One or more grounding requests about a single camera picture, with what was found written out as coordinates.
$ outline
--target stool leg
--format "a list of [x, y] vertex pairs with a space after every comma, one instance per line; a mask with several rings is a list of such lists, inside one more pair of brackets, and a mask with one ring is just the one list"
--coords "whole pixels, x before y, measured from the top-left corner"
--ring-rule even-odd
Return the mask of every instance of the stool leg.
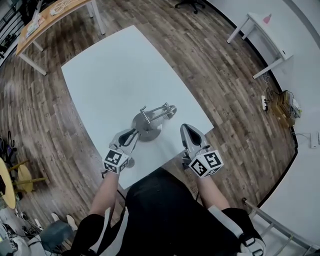
[[34, 179], [29, 179], [29, 180], [16, 181], [16, 182], [13, 182], [12, 185], [22, 185], [22, 184], [27, 184], [27, 183], [41, 182], [41, 181], [45, 181], [47, 179], [48, 178], [34, 178]]
[[11, 172], [11, 171], [17, 169], [20, 165], [23, 165], [23, 164], [25, 164], [26, 162], [29, 162], [29, 160], [25, 160], [25, 161], [23, 161], [23, 162], [20, 162], [20, 163], [16, 164], [15, 166], [12, 166], [10, 169], [8, 169], [8, 172]]

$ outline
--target forearm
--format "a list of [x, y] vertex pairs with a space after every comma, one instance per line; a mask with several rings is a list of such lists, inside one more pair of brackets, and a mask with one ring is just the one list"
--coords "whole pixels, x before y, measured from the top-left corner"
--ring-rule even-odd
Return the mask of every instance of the forearm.
[[112, 216], [116, 203], [118, 183], [119, 175], [108, 171], [94, 196], [89, 214], [104, 216], [106, 209], [111, 208], [110, 216]]
[[221, 193], [211, 176], [204, 178], [196, 177], [196, 184], [205, 208], [209, 209], [213, 205], [221, 211], [230, 208], [226, 197]]

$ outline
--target yellow stool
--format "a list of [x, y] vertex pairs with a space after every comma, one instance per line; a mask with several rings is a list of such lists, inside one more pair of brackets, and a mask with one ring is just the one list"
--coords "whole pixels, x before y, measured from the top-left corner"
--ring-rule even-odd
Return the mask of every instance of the yellow stool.
[[23, 164], [25, 162], [27, 162], [27, 161], [24, 161], [24, 162], [12, 167], [13, 170], [18, 167], [18, 181], [13, 182], [12, 184], [21, 187], [23, 191], [28, 193], [33, 190], [35, 182], [45, 181], [48, 178], [34, 178], [34, 179], [32, 179], [30, 171]]

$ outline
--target white sleeve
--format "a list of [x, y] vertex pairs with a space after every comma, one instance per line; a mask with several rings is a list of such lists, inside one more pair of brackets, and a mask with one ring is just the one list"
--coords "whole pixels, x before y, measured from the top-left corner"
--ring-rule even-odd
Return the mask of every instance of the white sleeve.
[[20, 237], [17, 236], [13, 238], [13, 241], [17, 244], [18, 251], [16, 251], [13, 255], [14, 256], [31, 256], [31, 250], [29, 246], [27, 245], [26, 241]]
[[32, 256], [55, 256], [56, 254], [46, 251], [41, 243], [39, 235], [32, 238], [29, 242], [29, 248]]

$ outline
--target wooden desk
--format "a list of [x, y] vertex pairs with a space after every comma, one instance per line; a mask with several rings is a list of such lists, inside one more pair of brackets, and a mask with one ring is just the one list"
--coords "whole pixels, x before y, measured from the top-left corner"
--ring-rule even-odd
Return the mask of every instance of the wooden desk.
[[45, 19], [44, 22], [31, 34], [28, 38], [26, 38], [28, 26], [32, 24], [33, 21], [30, 21], [21, 31], [21, 34], [19, 36], [19, 42], [16, 48], [15, 55], [19, 56], [21, 59], [23, 59], [25, 62], [27, 62], [29, 65], [31, 65], [34, 69], [39, 71], [44, 76], [47, 74], [47, 72], [40, 66], [38, 66], [36, 63], [34, 63], [30, 58], [28, 58], [23, 52], [27, 49], [27, 47], [31, 44], [34, 44], [41, 52], [44, 50], [41, 45], [39, 45], [36, 42], [36, 39], [44, 33], [48, 28], [50, 28], [52, 25], [54, 25], [56, 22], [67, 16], [68, 14], [72, 13], [73, 11], [79, 9], [80, 7], [86, 5], [89, 11], [90, 18], [93, 17], [93, 14], [91, 12], [90, 3], [92, 4], [93, 11], [95, 14], [95, 17], [97, 19], [101, 34], [104, 35], [105, 29], [104, 24], [101, 20], [96, 0], [78, 0], [70, 3], [65, 7], [65, 9], [56, 15], [51, 15], [50, 10], [59, 2], [62, 2], [63, 0], [58, 0], [57, 2], [51, 4], [49, 7], [44, 9], [40, 14]]
[[2, 158], [0, 158], [0, 175], [5, 184], [5, 194], [2, 196], [2, 198], [11, 209], [14, 209], [16, 207], [16, 194], [9, 171]]
[[246, 39], [247, 36], [251, 33], [251, 31], [254, 28], [257, 28], [266, 38], [266, 40], [270, 43], [270, 45], [276, 50], [278, 58], [265, 69], [255, 74], [253, 76], [254, 79], [261, 76], [270, 69], [274, 68], [275, 66], [279, 65], [283, 61], [289, 59], [293, 55], [288, 44], [285, 43], [285, 36], [281, 31], [281, 27], [279, 27], [279, 25], [281, 24], [273, 23], [272, 17], [268, 24], [264, 23], [263, 19], [264, 17], [262, 15], [249, 12], [245, 17], [245, 20], [234, 30], [234, 32], [230, 35], [230, 37], [227, 40], [227, 43], [230, 44], [230, 42], [235, 38], [235, 36], [239, 33], [239, 31], [247, 23], [247, 21], [251, 20], [252, 24], [248, 31], [243, 35], [242, 39]]

